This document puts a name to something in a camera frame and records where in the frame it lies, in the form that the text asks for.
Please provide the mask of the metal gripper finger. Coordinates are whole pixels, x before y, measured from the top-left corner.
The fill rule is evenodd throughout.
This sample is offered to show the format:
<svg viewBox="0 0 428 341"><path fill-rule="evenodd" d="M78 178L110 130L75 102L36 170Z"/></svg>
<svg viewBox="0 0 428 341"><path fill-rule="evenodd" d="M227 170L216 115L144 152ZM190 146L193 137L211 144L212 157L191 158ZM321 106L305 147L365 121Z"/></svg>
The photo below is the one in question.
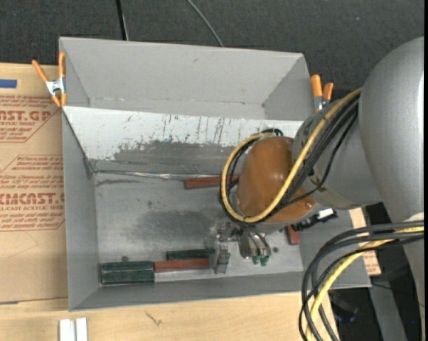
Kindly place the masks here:
<svg viewBox="0 0 428 341"><path fill-rule="evenodd" d="M232 225L230 222L216 222L209 228L203 240L204 247L209 250L227 250L231 233Z"/></svg>
<svg viewBox="0 0 428 341"><path fill-rule="evenodd" d="M230 252L227 249L220 249L213 256L214 274L225 274L230 262Z"/></svg>

